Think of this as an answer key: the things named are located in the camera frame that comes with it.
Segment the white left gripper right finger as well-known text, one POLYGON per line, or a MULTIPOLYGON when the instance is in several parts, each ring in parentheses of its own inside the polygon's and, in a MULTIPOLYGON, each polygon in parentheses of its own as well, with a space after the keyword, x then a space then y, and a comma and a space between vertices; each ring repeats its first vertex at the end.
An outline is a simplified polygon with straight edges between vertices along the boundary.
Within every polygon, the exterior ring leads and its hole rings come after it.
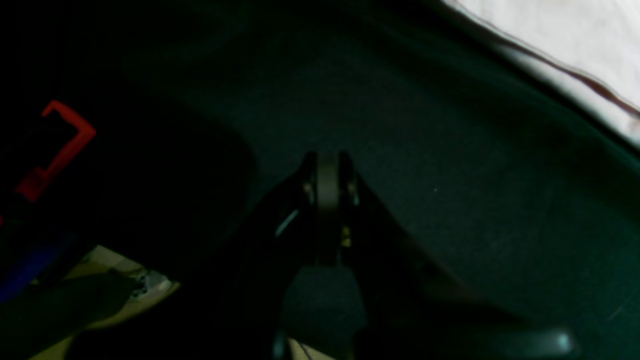
POLYGON ((394 219, 347 153, 318 155, 318 264, 350 268, 367 324, 355 360, 576 360, 563 325, 517 316, 466 286, 394 219))

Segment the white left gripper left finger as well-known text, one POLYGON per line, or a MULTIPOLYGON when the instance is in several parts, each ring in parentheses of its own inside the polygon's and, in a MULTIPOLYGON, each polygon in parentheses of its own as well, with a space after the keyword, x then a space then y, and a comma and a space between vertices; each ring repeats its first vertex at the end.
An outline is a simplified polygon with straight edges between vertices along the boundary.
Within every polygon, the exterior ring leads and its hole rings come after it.
POLYGON ((314 258, 317 152, 253 208, 199 272, 152 309, 80 335, 67 360, 290 360, 288 287, 314 258))

